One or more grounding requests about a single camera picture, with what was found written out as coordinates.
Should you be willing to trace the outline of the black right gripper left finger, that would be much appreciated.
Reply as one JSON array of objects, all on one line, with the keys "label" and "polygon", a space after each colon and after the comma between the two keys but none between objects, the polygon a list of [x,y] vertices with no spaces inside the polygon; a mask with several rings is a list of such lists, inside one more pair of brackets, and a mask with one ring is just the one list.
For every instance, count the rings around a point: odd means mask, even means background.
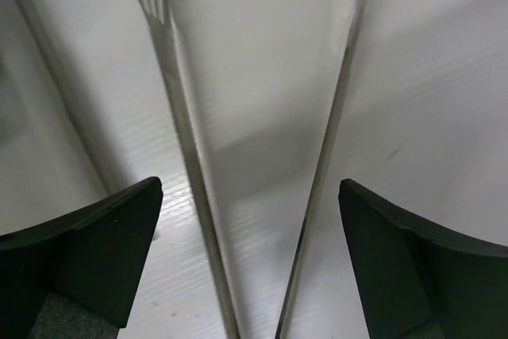
[{"label": "black right gripper left finger", "polygon": [[3,338],[115,338],[127,326],[160,216],[148,177],[1,237]]}]

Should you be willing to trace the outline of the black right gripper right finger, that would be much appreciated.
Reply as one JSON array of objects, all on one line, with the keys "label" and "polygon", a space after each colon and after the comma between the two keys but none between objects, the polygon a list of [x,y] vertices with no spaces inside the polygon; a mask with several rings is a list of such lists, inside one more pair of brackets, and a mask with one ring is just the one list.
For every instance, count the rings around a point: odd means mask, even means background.
[{"label": "black right gripper right finger", "polygon": [[404,210],[352,179],[338,201],[371,338],[505,338],[507,248]]}]

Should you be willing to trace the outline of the metal serving tongs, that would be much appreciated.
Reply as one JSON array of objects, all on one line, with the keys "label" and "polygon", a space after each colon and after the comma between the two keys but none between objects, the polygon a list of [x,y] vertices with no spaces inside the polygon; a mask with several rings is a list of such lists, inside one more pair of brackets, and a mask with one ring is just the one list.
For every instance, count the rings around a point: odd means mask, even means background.
[{"label": "metal serving tongs", "polygon": [[[238,338],[241,335],[239,316],[233,303],[233,293],[231,292],[231,286],[225,270],[223,251],[219,244],[217,228],[210,205],[210,193],[206,189],[203,162],[198,153],[198,143],[192,126],[191,112],[187,103],[181,71],[178,65],[175,46],[175,28],[173,26],[170,6],[167,0],[137,1],[148,23],[148,30],[152,38],[152,44],[166,88],[167,99],[171,107],[171,115],[175,124],[175,131],[183,155],[183,162],[194,196],[198,222],[206,247],[225,331],[229,338]],[[341,118],[343,96],[348,85],[349,72],[355,55],[356,42],[363,14],[364,0],[355,0],[355,12],[349,26],[347,44],[338,73],[337,85],[321,144],[321,151],[310,188],[305,214],[302,219],[298,242],[294,252],[294,259],[291,265],[291,272],[275,330],[275,337],[277,338],[285,338],[287,336],[291,323],[311,220],[314,211],[318,208],[319,199],[329,168],[335,136],[337,135],[337,126]]]}]

